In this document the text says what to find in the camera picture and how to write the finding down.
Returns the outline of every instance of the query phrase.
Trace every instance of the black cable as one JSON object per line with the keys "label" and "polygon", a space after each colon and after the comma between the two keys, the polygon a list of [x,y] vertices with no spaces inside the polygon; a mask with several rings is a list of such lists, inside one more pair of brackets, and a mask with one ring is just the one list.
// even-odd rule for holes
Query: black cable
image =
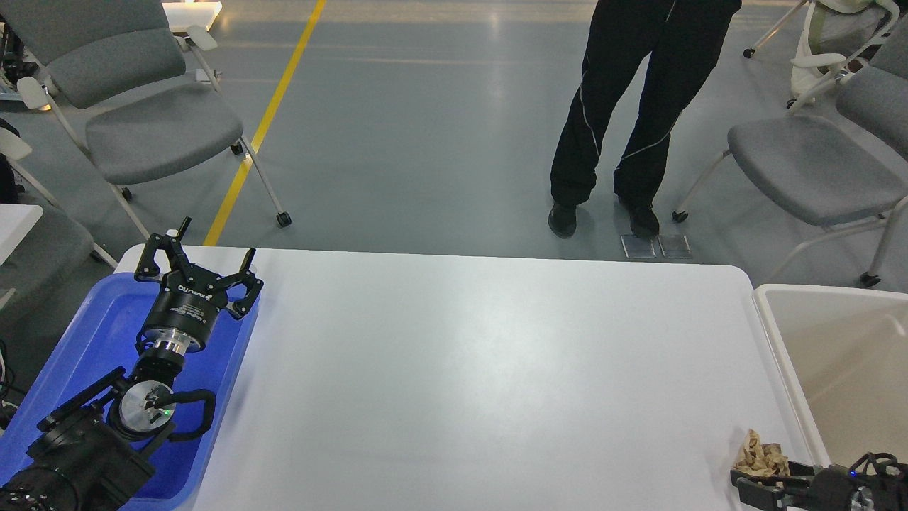
{"label": "black cable", "polygon": [[8,384],[8,383],[0,383],[0,386],[5,386],[5,387],[6,387],[6,390],[0,391],[0,394],[3,394],[3,397],[6,397],[6,391],[8,391],[8,390],[13,390],[13,391],[18,392],[19,394],[21,394],[21,395],[23,395],[23,396],[26,395],[26,394],[28,394],[27,392],[25,392],[25,391],[22,390],[21,388],[19,388],[19,387],[17,387],[17,386],[12,386],[12,385],[10,385],[10,384]]}
{"label": "black cable", "polygon": [[5,398],[10,390],[15,390],[15,392],[24,396],[25,392],[22,389],[13,386],[13,383],[15,383],[15,371],[9,366],[9,357],[6,355],[6,343],[3,339],[0,339],[0,358],[3,359],[4,367],[6,369],[4,380],[0,381],[0,399]]}

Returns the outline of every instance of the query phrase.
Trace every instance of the black pants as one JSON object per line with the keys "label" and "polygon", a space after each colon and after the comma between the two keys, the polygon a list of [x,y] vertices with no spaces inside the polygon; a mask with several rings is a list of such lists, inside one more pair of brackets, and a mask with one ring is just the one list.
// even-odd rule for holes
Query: black pants
{"label": "black pants", "polygon": [[615,170],[615,193],[632,205],[653,202],[672,126],[716,67],[740,8],[741,0],[598,0],[580,88],[552,162],[555,202],[589,199],[612,110],[650,54],[637,124]]}

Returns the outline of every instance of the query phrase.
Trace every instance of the white desk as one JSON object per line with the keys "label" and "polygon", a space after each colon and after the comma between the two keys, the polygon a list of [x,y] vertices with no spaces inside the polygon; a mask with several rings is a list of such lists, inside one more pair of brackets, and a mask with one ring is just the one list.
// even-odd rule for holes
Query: white desk
{"label": "white desk", "polygon": [[0,204],[0,265],[19,246],[43,212],[39,205]]}
{"label": "white desk", "polygon": [[[232,273],[244,249],[186,252]],[[254,264],[261,311],[195,510],[741,509],[748,427],[813,461],[736,268]]]}
{"label": "white desk", "polygon": [[174,34],[185,34],[192,25],[211,30],[214,20],[221,13],[221,2],[163,2],[167,22]]}

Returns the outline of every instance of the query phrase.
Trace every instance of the chair backrest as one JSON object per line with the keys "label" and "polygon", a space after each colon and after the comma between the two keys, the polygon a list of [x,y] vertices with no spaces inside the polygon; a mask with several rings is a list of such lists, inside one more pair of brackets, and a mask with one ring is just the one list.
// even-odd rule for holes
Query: chair backrest
{"label": "chair backrest", "polygon": [[870,64],[908,80],[908,15],[895,26]]}
{"label": "chair backrest", "polygon": [[870,64],[842,87],[835,106],[908,160],[908,16]]}
{"label": "chair backrest", "polygon": [[0,15],[79,108],[186,72],[160,0],[0,0]]}

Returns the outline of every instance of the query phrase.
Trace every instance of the chair leg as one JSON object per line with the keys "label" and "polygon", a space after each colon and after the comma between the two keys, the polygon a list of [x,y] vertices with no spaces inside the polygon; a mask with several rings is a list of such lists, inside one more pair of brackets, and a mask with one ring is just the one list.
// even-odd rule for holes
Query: chair leg
{"label": "chair leg", "polygon": [[151,236],[151,233],[149,233],[148,229],[146,229],[145,226],[142,225],[142,221],[139,220],[138,216],[136,216],[135,212],[133,211],[133,208],[129,205],[129,203],[126,202],[126,199],[123,198],[123,192],[121,192],[120,188],[117,185],[111,185],[110,183],[108,183],[107,185],[110,186],[111,191],[113,192],[113,196],[116,197],[116,201],[118,203],[120,203],[120,206],[123,207],[123,210],[129,216],[129,218],[133,221],[133,224],[135,224],[135,227],[137,229],[139,229],[139,232],[142,233],[142,236],[145,239],[148,239],[149,236]]}
{"label": "chair leg", "polygon": [[281,202],[278,200],[278,196],[274,193],[274,188],[271,187],[271,181],[268,180],[268,176],[262,171],[262,167],[259,165],[259,155],[255,152],[255,149],[252,149],[252,144],[250,144],[249,140],[246,139],[246,135],[243,135],[240,140],[242,140],[242,144],[246,146],[246,150],[249,152],[249,157],[252,158],[252,166],[255,167],[255,171],[259,173],[259,177],[265,184],[265,190],[268,191],[268,197],[271,198],[271,201],[274,203],[275,209],[278,210],[278,224],[280,224],[281,227],[290,225],[290,214],[288,214],[284,210],[283,206],[281,206]]}
{"label": "chair leg", "polygon": [[880,245],[876,247],[876,254],[873,256],[873,262],[870,264],[870,268],[867,270],[867,275],[870,278],[878,278],[878,272],[880,271],[880,266],[883,265],[883,259],[886,256],[886,250],[889,249],[889,243],[893,239],[893,232],[895,231],[895,226],[898,224],[899,219],[902,217],[902,212],[908,207],[908,196],[900,200],[898,204],[895,205],[893,211],[889,214],[889,220],[886,222],[886,230],[883,231],[883,238],[880,239]]}
{"label": "chair leg", "polygon": [[766,41],[770,40],[773,35],[775,35],[780,29],[782,29],[783,26],[785,26],[785,24],[791,21],[791,19],[797,14],[797,12],[801,10],[801,7],[804,7],[804,5],[806,5],[808,2],[813,1],[814,0],[801,0],[800,2],[798,2],[797,5],[792,7],[787,13],[785,13],[784,16],[782,16],[782,19],[775,22],[775,25],[773,25],[772,28],[770,28],[765,34],[763,34],[763,37],[757,39],[757,41],[753,45],[747,48],[744,51],[744,56],[747,58],[754,56],[756,51],[766,44]]}
{"label": "chair leg", "polygon": [[[32,188],[37,190],[38,193],[44,197],[44,199],[47,201],[48,204],[63,211],[63,207],[60,206],[60,203],[59,203],[59,201],[56,200],[56,197],[54,197],[50,193],[50,190],[48,190],[47,188],[44,187],[44,185],[42,185],[40,182],[38,182],[38,180],[35,179],[35,177],[30,172],[28,172],[27,170],[22,168],[22,166],[19,165],[19,163],[16,162],[15,160],[9,160],[9,163],[13,167],[13,169],[26,182],[28,182],[29,185],[31,185]],[[98,255],[98,257],[100,257],[105,263],[107,263],[107,265],[109,265],[111,268],[116,268],[116,265],[117,265],[116,259],[114,259],[110,254],[108,254],[106,250],[101,248],[100,245],[95,243],[94,240],[92,240],[92,249]]]}
{"label": "chair leg", "polygon": [[113,269],[116,269],[116,259],[114,259],[114,257],[112,255],[108,254],[108,252],[106,250],[101,248],[100,245],[96,244],[95,242],[92,242],[92,251],[95,254],[97,254],[97,256],[101,258],[101,260],[103,260],[105,263],[107,263],[108,266],[110,266]]}
{"label": "chair leg", "polygon": [[773,273],[770,274],[766,278],[766,280],[763,281],[761,284],[766,284],[767,282],[771,282],[771,281],[775,280],[775,278],[777,276],[779,276],[779,274],[782,273],[782,270],[784,270],[786,267],[788,267],[788,265],[795,259],[796,256],[798,256],[799,254],[804,252],[804,250],[810,248],[813,245],[822,243],[824,241],[829,241],[831,239],[836,239],[839,237],[856,235],[856,234],[862,233],[864,231],[871,231],[873,229],[879,229],[880,227],[883,227],[885,225],[886,225],[886,220],[872,220],[870,222],[865,222],[860,225],[846,227],[845,229],[838,229],[838,230],[830,231],[830,232],[827,232],[824,235],[820,235],[814,239],[804,241],[800,245],[796,246],[794,248],[794,250],[789,252],[788,255],[785,257],[785,259],[783,259],[782,262],[779,263],[779,265],[775,267],[775,270],[773,270]]}
{"label": "chair leg", "polygon": [[716,159],[713,160],[713,163],[710,164],[710,166],[707,167],[706,170],[700,173],[700,176],[696,179],[694,185],[691,186],[690,191],[687,192],[687,195],[685,195],[684,199],[681,200],[681,204],[679,204],[675,208],[675,211],[672,212],[672,219],[675,220],[675,222],[680,224],[687,219],[687,203],[690,202],[692,198],[694,198],[694,194],[696,194],[697,190],[699,190],[700,187],[703,186],[703,183],[706,182],[706,179],[716,171],[716,168],[719,167],[719,164],[722,163],[722,160],[724,160],[726,156],[731,154],[731,150],[726,149],[719,156],[717,156]]}

